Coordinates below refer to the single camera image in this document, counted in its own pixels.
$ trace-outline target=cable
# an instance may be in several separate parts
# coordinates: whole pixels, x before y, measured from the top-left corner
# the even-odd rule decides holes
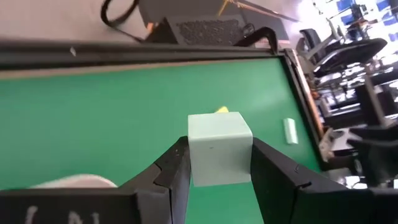
[[[234,46],[249,47],[250,45],[261,40],[263,37],[268,39],[268,43],[271,47],[272,53],[277,54],[278,53],[278,38],[276,37],[275,31],[269,27],[261,27],[260,29],[254,31],[249,36],[238,41],[238,43],[234,44]]]
[[[130,6],[130,8],[121,16],[117,17],[114,20],[109,20],[108,16],[106,15],[106,12],[108,11],[108,6],[111,3],[112,0],[105,0],[104,3],[102,4],[101,7],[101,20],[110,28],[130,37],[133,38],[135,41],[141,43],[144,40],[142,40],[139,37],[136,37],[134,35],[131,35],[129,33],[127,33],[126,31],[123,31],[119,28],[117,28],[118,25],[122,24],[123,22],[125,22],[129,16],[132,14],[132,12],[136,9],[136,7],[138,6],[139,0],[134,0],[134,2],[132,3],[132,5]]]

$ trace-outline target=green table surface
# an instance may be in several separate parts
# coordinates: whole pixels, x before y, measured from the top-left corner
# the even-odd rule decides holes
[[[318,171],[278,58],[0,81],[0,189],[73,174],[121,185],[221,106],[255,137]],[[285,141],[296,120],[299,144]],[[262,223],[251,183],[194,187],[186,223]]]

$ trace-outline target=white cube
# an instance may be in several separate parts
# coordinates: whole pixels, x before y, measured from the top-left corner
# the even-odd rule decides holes
[[[188,116],[193,184],[250,182],[253,135],[238,112]]]

